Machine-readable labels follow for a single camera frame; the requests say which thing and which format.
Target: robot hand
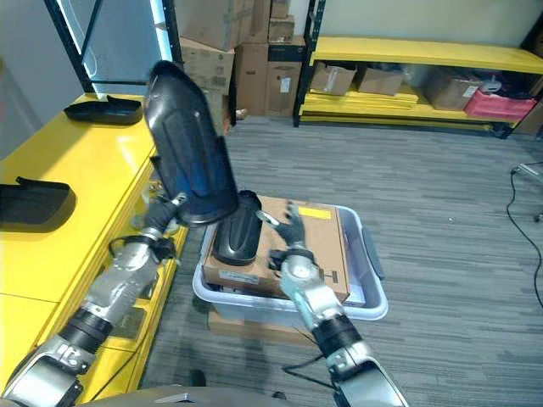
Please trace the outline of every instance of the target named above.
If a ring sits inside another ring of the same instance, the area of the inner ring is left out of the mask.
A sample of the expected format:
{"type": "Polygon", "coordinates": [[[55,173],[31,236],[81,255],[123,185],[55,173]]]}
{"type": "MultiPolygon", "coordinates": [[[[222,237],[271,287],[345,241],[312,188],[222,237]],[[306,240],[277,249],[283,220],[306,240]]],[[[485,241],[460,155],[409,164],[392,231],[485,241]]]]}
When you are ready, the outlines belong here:
{"type": "Polygon", "coordinates": [[[408,407],[400,390],[345,314],[333,290],[321,278],[315,257],[305,246],[305,230],[298,208],[288,204],[288,224],[263,211],[256,215],[287,243],[281,263],[281,289],[294,302],[326,358],[336,387],[337,405],[408,407]]]}
{"type": "Polygon", "coordinates": [[[153,201],[142,233],[122,238],[124,246],[113,264],[96,279],[59,334],[20,363],[3,399],[29,407],[73,405],[83,390],[77,377],[88,371],[99,346],[153,281],[160,261],[175,256],[173,242],[162,233],[181,201],[153,201]]]}

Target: yellow shelf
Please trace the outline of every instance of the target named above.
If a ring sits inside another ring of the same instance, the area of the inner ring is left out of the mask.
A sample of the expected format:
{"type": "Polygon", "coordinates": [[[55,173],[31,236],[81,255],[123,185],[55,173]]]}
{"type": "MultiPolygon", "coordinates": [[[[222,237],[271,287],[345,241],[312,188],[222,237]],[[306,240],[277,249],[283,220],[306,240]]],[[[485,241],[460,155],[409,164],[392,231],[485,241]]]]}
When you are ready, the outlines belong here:
{"type": "Polygon", "coordinates": [[[349,96],[337,97],[321,94],[308,93],[305,95],[305,102],[300,108],[303,115],[360,115],[360,116],[393,116],[404,118],[418,118],[431,120],[461,120],[461,121],[483,121],[483,122],[506,122],[516,125],[507,119],[495,119],[488,117],[468,116],[463,110],[437,110],[426,100],[423,95],[418,95],[418,101],[409,109],[399,109],[392,103],[375,107],[371,104],[359,103],[356,98],[349,96]]]}
{"type": "Polygon", "coordinates": [[[523,49],[458,42],[320,36],[311,64],[317,59],[462,66],[543,75],[543,59],[523,49]]]}
{"type": "Polygon", "coordinates": [[[443,120],[426,120],[426,119],[409,119],[401,117],[375,117],[375,116],[360,116],[360,115],[333,115],[333,114],[304,114],[301,116],[301,121],[314,122],[332,122],[332,123],[359,123],[367,125],[417,125],[425,127],[444,127],[450,129],[462,130],[491,130],[492,126],[486,123],[466,123],[462,121],[443,121],[443,120]]]}

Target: gray plastic bin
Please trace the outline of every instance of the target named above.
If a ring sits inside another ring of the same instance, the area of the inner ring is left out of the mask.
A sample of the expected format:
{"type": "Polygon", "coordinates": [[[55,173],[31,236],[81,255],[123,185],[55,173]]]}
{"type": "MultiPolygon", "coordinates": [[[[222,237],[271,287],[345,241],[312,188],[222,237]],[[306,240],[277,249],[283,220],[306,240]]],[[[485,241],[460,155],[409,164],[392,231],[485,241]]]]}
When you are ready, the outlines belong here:
{"type": "MultiPolygon", "coordinates": [[[[378,274],[381,274],[375,248],[369,232],[363,229],[358,214],[345,206],[338,206],[347,250],[347,265],[351,296],[344,304],[345,312],[354,320],[375,321],[383,318],[389,303],[378,274]]],[[[204,281],[202,264],[211,245],[214,227],[208,227],[200,250],[200,259],[193,277],[193,290],[198,297],[212,303],[217,312],[227,319],[273,324],[303,326],[294,304],[288,299],[257,297],[248,294],[215,291],[204,281]]]]}

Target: black shelf post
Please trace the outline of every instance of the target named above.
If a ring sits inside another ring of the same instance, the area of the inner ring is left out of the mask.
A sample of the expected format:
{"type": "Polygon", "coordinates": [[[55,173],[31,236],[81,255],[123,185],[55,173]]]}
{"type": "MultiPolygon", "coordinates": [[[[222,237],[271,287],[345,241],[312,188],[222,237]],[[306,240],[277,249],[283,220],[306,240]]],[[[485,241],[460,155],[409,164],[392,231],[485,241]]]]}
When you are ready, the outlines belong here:
{"type": "Polygon", "coordinates": [[[305,93],[307,92],[309,81],[313,75],[313,67],[310,66],[311,55],[316,49],[316,42],[319,38],[319,32],[321,30],[322,16],[324,15],[325,5],[326,0],[310,0],[309,8],[307,9],[304,31],[304,56],[302,58],[302,69],[299,74],[298,91],[296,92],[296,100],[294,101],[294,127],[299,126],[299,110],[302,104],[304,104],[305,93]]]}
{"type": "MultiPolygon", "coordinates": [[[[68,54],[68,58],[76,72],[77,79],[83,87],[85,93],[94,93],[92,84],[108,84],[108,85],[133,85],[133,86],[146,86],[147,81],[142,80],[125,80],[125,79],[112,79],[112,80],[93,80],[89,78],[83,61],[85,60],[85,54],[88,49],[91,35],[98,18],[100,8],[102,7],[103,0],[95,0],[92,8],[91,19],[89,20],[87,33],[81,47],[81,53],[78,51],[74,39],[70,34],[68,28],[68,22],[64,18],[62,11],[56,0],[43,0],[45,6],[48,9],[51,20],[59,34],[60,41],[64,45],[64,50],[68,54]]],[[[168,40],[171,48],[171,58],[173,61],[182,64],[181,44],[179,42],[179,35],[177,33],[176,12],[174,8],[173,0],[163,0],[165,27],[168,34],[168,40]]]]}

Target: metal shelving rack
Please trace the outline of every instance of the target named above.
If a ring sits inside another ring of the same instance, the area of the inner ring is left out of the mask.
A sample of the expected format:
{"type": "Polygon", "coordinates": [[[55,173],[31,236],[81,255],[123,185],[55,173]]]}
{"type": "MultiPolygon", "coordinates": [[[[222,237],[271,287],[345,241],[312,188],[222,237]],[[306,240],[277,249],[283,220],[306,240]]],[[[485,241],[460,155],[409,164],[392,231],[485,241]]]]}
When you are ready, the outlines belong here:
{"type": "Polygon", "coordinates": [[[482,44],[410,41],[394,38],[328,37],[319,40],[325,0],[311,0],[305,24],[305,55],[293,121],[330,121],[384,125],[416,125],[457,129],[492,130],[499,138],[507,138],[517,122],[495,118],[471,117],[464,112],[433,109],[420,97],[415,109],[405,111],[389,108],[344,110],[337,98],[307,97],[316,60],[350,62],[401,62],[510,70],[543,75],[543,60],[523,49],[482,44]]]}
{"type": "MultiPolygon", "coordinates": [[[[57,3],[57,0],[43,0],[45,6],[48,9],[51,20],[55,26],[55,29],[59,33],[60,40],[64,45],[64,49],[68,54],[68,58],[74,68],[74,71],[83,87],[85,92],[93,93],[94,88],[93,84],[103,84],[103,85],[128,85],[128,86],[146,86],[146,81],[132,81],[125,79],[113,78],[110,80],[93,80],[89,78],[85,67],[83,66],[83,61],[85,60],[88,44],[91,41],[92,33],[96,25],[96,20],[100,14],[100,9],[104,0],[95,0],[94,6],[92,7],[91,18],[88,23],[87,32],[85,33],[85,40],[81,46],[81,52],[78,51],[74,39],[70,34],[70,29],[68,28],[68,22],[64,18],[60,6],[57,3]]],[[[165,28],[168,34],[168,40],[170,43],[171,57],[173,61],[182,64],[182,54],[181,54],[181,44],[179,43],[179,35],[177,34],[177,22],[176,22],[176,13],[174,9],[173,0],[162,0],[162,5],[164,9],[165,16],[165,28]]]]}
{"type": "Polygon", "coordinates": [[[294,127],[299,126],[299,109],[304,104],[305,94],[309,81],[313,76],[313,66],[310,64],[311,55],[315,52],[316,41],[321,30],[322,16],[324,15],[324,6],[326,0],[310,0],[309,8],[307,9],[307,17],[305,18],[305,52],[302,58],[302,69],[299,74],[298,91],[296,92],[296,100],[294,101],[293,120],[294,127]]]}

